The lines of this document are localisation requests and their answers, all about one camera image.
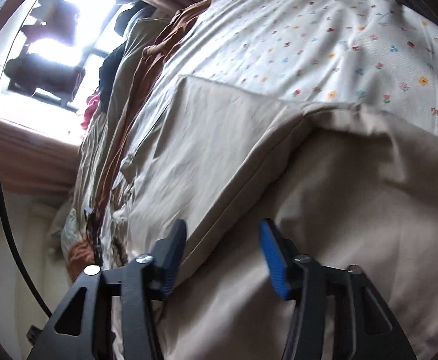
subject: wall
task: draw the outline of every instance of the wall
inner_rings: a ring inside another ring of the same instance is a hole
[[[69,288],[64,260],[49,254],[45,246],[55,210],[40,203],[44,198],[4,195],[17,248],[38,291],[54,310]],[[25,359],[31,348],[27,330],[31,324],[42,328],[46,321],[19,274],[0,224],[0,344],[13,360]]]
[[[36,0],[24,3],[0,31],[0,78],[14,38]],[[0,118],[9,120],[63,142],[80,143],[80,120],[74,112],[12,92],[0,92]]]

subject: black cable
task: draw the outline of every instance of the black cable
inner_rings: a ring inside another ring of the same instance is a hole
[[[33,294],[34,298],[42,308],[42,310],[46,313],[48,318],[53,315],[49,308],[47,307],[44,300],[41,298],[41,295],[37,288],[34,286],[31,277],[29,276],[24,263],[22,262],[19,251],[17,250],[16,244],[14,243],[14,237],[12,236],[11,225],[9,224],[9,218],[7,217],[6,204],[4,201],[4,194],[2,193],[1,179],[0,179],[0,218],[2,223],[2,229],[4,230],[4,234],[6,236],[7,244],[9,245],[9,249],[11,250],[12,257],[16,262],[17,268],[24,278],[25,283],[28,285],[29,290]]]

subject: metal screw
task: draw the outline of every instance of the metal screw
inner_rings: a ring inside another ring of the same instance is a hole
[[[358,265],[350,265],[347,267],[347,270],[353,275],[362,275],[364,272],[363,269]]]
[[[297,256],[294,261],[297,261],[298,263],[301,264],[308,264],[311,262],[311,257],[308,256],[307,254],[300,254],[299,256]]]
[[[154,261],[154,257],[151,254],[141,254],[140,256],[136,257],[136,261],[139,264],[151,263]]]
[[[101,267],[98,265],[89,265],[84,268],[84,273],[89,276],[97,275],[101,271]]]

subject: crumpled sheet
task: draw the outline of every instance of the crumpled sheet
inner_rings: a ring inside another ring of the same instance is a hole
[[[364,104],[287,102],[184,76],[121,173],[102,229],[106,269],[117,266],[113,237],[132,259],[175,218],[188,224],[157,321],[165,358],[281,357],[293,303],[270,284],[263,218],[326,266],[361,265],[418,359],[438,350],[437,136]],[[113,330],[120,359],[118,303]]]

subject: window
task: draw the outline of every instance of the window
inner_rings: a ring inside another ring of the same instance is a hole
[[[117,4],[116,0],[37,0],[22,28],[29,26],[34,31],[42,33],[44,30],[47,34],[52,31],[46,30],[48,28],[54,31],[51,36],[39,39],[35,39],[34,33],[28,33],[28,37],[23,30],[19,31],[3,70],[0,91],[18,92],[74,112],[84,109],[86,98],[98,86],[98,69],[104,58],[124,42],[114,31],[117,15],[131,6],[132,3]],[[75,7],[76,11],[69,12],[65,16],[67,20],[57,19],[58,12],[67,12],[69,7]],[[48,23],[46,16],[56,20]],[[61,36],[71,27],[74,42],[67,44]],[[49,85],[36,78],[21,76],[20,66],[10,63],[18,57],[21,61],[37,58],[46,66],[42,71],[52,69],[54,79],[60,84]]]

